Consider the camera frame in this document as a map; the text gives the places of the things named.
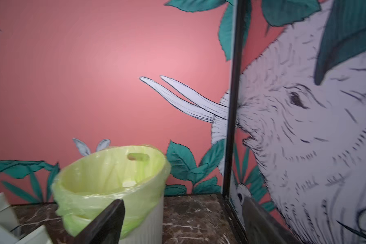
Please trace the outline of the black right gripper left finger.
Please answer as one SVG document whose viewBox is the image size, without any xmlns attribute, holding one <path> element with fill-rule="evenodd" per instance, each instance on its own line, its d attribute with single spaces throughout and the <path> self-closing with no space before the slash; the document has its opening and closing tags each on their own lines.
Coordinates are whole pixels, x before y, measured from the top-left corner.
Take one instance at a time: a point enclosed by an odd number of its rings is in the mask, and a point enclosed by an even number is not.
<svg viewBox="0 0 366 244">
<path fill-rule="evenodd" d="M 114 200 L 78 234 L 72 244 L 118 244 L 125 217 L 124 201 Z"/>
</svg>

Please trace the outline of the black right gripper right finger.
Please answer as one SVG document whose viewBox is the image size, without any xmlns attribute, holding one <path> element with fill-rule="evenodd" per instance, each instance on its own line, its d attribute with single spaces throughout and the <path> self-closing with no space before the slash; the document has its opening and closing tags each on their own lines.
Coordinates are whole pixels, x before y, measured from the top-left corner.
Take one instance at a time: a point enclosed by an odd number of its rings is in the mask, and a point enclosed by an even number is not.
<svg viewBox="0 0 366 244">
<path fill-rule="evenodd" d="M 249 244 L 299 244 L 300 241 L 250 197 L 242 204 Z"/>
</svg>

